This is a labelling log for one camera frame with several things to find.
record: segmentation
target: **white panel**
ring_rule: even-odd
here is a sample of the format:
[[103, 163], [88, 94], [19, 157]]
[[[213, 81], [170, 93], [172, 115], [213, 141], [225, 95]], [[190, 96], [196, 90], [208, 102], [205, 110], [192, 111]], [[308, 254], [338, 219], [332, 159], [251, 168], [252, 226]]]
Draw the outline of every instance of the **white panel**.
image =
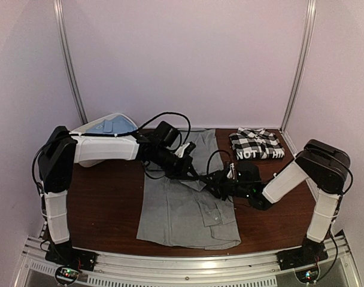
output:
[[292, 161], [266, 185], [262, 194], [271, 203], [276, 203], [307, 178], [308, 175], [301, 167], [295, 161]]
[[316, 138], [351, 157], [354, 185], [335, 231], [345, 230], [364, 285], [364, 1], [317, 1], [313, 42], [288, 131], [298, 150]]
[[63, 10], [89, 120], [179, 111], [195, 127], [281, 124], [307, 1], [74, 0]]
[[100, 160], [134, 160], [139, 144], [132, 136], [122, 138], [103, 138], [93, 136], [73, 136], [77, 143], [74, 163]]
[[66, 196], [68, 191], [61, 193], [45, 193], [45, 207], [48, 220], [50, 237], [54, 244], [60, 244], [69, 240], [68, 210], [66, 208]]
[[339, 195], [328, 194], [318, 190], [318, 199], [315, 205], [313, 218], [307, 230], [307, 238], [322, 242], [326, 237], [332, 220], [335, 219], [335, 211], [339, 202]]

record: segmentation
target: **plaid shirt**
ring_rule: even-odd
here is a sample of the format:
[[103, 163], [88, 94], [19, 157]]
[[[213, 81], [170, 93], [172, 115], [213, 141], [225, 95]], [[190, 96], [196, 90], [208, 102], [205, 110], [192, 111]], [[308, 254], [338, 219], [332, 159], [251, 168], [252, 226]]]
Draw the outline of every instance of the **plaid shirt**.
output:
[[238, 128], [229, 135], [237, 160], [282, 158], [284, 148], [274, 133], [265, 129]]

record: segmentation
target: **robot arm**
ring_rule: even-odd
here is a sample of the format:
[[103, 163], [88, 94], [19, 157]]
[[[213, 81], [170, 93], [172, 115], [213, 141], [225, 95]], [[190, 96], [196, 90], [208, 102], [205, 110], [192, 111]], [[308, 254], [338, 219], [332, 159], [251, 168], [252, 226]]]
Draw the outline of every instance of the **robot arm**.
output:
[[[302, 262], [313, 261], [314, 256], [319, 256], [324, 248], [322, 242], [337, 216], [343, 196], [342, 189], [347, 178], [345, 167], [350, 165], [346, 153], [311, 140], [274, 179], [264, 184], [255, 177], [251, 177], [252, 181], [244, 181], [248, 179], [248, 173], [257, 173], [259, 177], [257, 167], [248, 163], [246, 168], [244, 163], [239, 163], [236, 172], [233, 164], [226, 164], [224, 170], [199, 176], [189, 155], [195, 147], [193, 143], [180, 146], [176, 152], [167, 148], [178, 135], [178, 130], [164, 121], [151, 133], [136, 132], [123, 137], [69, 133], [65, 127], [57, 127], [38, 157], [41, 195], [44, 199], [43, 214], [48, 222], [52, 242], [55, 245], [69, 242], [66, 195], [74, 163], [88, 167], [107, 159], [124, 159], [152, 161], [169, 178], [202, 180], [214, 196], [223, 200], [228, 196], [245, 197], [251, 206], [260, 210], [269, 209], [294, 187], [311, 178], [320, 190], [314, 215], [298, 256], [302, 258]], [[281, 262], [288, 263], [293, 268], [293, 257], [295, 256], [292, 252], [283, 254]]]

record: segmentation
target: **black cable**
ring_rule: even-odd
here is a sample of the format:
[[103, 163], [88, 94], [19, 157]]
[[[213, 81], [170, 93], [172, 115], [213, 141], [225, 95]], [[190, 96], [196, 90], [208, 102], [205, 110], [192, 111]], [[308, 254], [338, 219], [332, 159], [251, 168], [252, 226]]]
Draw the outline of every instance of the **black cable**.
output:
[[187, 121], [187, 125], [188, 125], [188, 129], [187, 129], [187, 133], [186, 133], [186, 137], [184, 138], [183, 144], [185, 144], [187, 142], [187, 138], [190, 135], [191, 129], [192, 129], [192, 125], [190, 123], [190, 120], [187, 116], [185, 116], [184, 114], [181, 114], [179, 112], [161, 112], [160, 114], [156, 115], [155, 117], [149, 119], [147, 122], [145, 122], [143, 125], [141, 125], [139, 128], [137, 128], [137, 132], [142, 130], [145, 126], [147, 126], [148, 124], [150, 124], [152, 121], [156, 120], [157, 118], [163, 116], [163, 115], [178, 115], [180, 117], [183, 117], [186, 121]]
[[334, 258], [334, 260], [332, 261], [332, 264], [331, 264], [330, 268], [327, 270], [327, 272], [325, 272], [325, 274], [324, 274], [324, 275], [322, 275], [322, 277], [321, 277], [321, 278], [319, 278], [319, 279], [317, 279], [317, 280], [316, 280], [316, 282], [317, 282], [317, 283], [318, 283], [319, 281], [321, 281], [323, 278], [325, 278], [325, 277], [327, 276], [327, 274], [328, 274], [328, 273], [330, 273], [330, 271], [331, 271], [332, 267], [334, 267], [334, 265], [335, 265], [335, 263], [336, 263], [336, 260], [338, 259], [338, 253], [339, 253], [338, 245], [336, 244], [336, 241], [335, 241], [335, 239], [333, 238], [333, 235], [332, 235], [331, 231], [329, 232], [329, 234], [330, 234], [330, 238], [331, 238], [331, 240], [332, 240], [333, 244], [335, 245], [336, 254], [335, 254], [335, 258]]
[[44, 248], [43, 248], [43, 244], [45, 244], [46, 242], [48, 242], [49, 240], [48, 239], [46, 239], [46, 240], [44, 240], [44, 241], [42, 241], [41, 243], [40, 243], [40, 249], [42, 250], [42, 251], [47, 251], [47, 250], [45, 250]]
[[225, 154], [227, 154], [229, 156], [229, 159], [230, 161], [232, 161], [231, 159], [231, 155], [228, 151], [225, 151], [224, 149], [217, 149], [216, 151], [214, 151], [210, 157], [208, 158], [208, 161], [207, 161], [207, 166], [206, 166], [206, 175], [209, 174], [209, 170], [210, 170], [210, 163], [211, 163], [211, 160], [213, 159], [213, 156], [218, 153], [218, 152], [224, 152]]
[[341, 162], [336, 157], [334, 157], [334, 156], [332, 156], [332, 155], [330, 155], [330, 154], [328, 154], [325, 151], [322, 151], [320, 149], [316, 149], [316, 148], [306, 148], [303, 151], [310, 151], [310, 152], [312, 151], [314, 153], [320, 152], [321, 154], [325, 155], [326, 157], [328, 157], [328, 158], [330, 158], [332, 160], [335, 160], [337, 163], [339, 163], [348, 172], [348, 174], [350, 175], [350, 184], [347, 187], [347, 189], [343, 192], [343, 194], [348, 193], [348, 191], [350, 190], [350, 188], [352, 187], [352, 184], [354, 182], [354, 175], [352, 174], [352, 171], [350, 170], [350, 168], [348, 166], [346, 166], [343, 162]]
[[51, 240], [51, 238], [49, 237], [48, 241], [50, 242], [50, 246], [51, 248], [57, 253], [58, 257], [64, 262], [64, 264], [66, 265], [70, 265], [69, 261], [67, 259], [65, 259], [59, 252], [58, 250], [55, 248], [53, 241]]
[[185, 116], [184, 114], [181, 114], [179, 112], [161, 112], [160, 114], [157, 114], [155, 117], [149, 119], [147, 122], [145, 122], [143, 125], [141, 125], [139, 128], [137, 128], [136, 130], [133, 130], [131, 132], [127, 132], [127, 133], [119, 133], [119, 134], [103, 134], [103, 133], [82, 133], [81, 135], [83, 136], [102, 136], [102, 137], [115, 137], [115, 138], [120, 138], [123, 136], [132, 136], [136, 133], [138, 133], [140, 130], [142, 130], [144, 127], [146, 127], [148, 124], [150, 124], [151, 122], [153, 122], [154, 120], [156, 120], [157, 118], [163, 116], [163, 115], [178, 115], [180, 117], [183, 117], [186, 121], [187, 121], [187, 125], [188, 125], [188, 129], [187, 129], [187, 133], [186, 133], [186, 137], [183, 141], [183, 144], [186, 143], [187, 138], [190, 135], [190, 131], [192, 129], [191, 127], [191, 123], [190, 120], [187, 116]]
[[154, 176], [149, 175], [147, 172], [149, 172], [149, 171], [151, 171], [151, 170], [148, 170], [148, 169], [147, 169], [148, 165], [146, 165], [144, 162], [142, 162], [142, 167], [144, 168], [145, 176], [147, 176], [147, 177], [148, 177], [148, 178], [150, 178], [150, 179], [154, 179], [154, 180], [156, 180], [156, 179], [161, 179], [161, 178], [165, 177], [165, 175], [162, 175], [162, 176], [160, 176], [160, 177], [156, 178], [156, 177], [154, 177]]

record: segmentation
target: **wooden table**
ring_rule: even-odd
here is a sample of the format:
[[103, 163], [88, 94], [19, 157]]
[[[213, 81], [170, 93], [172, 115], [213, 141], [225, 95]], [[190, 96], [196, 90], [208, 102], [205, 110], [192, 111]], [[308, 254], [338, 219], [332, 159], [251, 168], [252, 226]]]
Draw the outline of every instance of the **wooden table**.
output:
[[[279, 134], [286, 156], [258, 160], [262, 180], [272, 178], [293, 157]], [[234, 130], [216, 130], [220, 149], [233, 154], [228, 135]], [[307, 184], [301, 183], [267, 211], [247, 207], [246, 199], [234, 199], [242, 243], [234, 248], [205, 251], [168, 247], [137, 240], [141, 216], [144, 173], [139, 161], [108, 160], [91, 168], [74, 167], [68, 193], [68, 222], [75, 247], [96, 251], [150, 256], [209, 256], [246, 254], [288, 248], [302, 243], [315, 201]]]

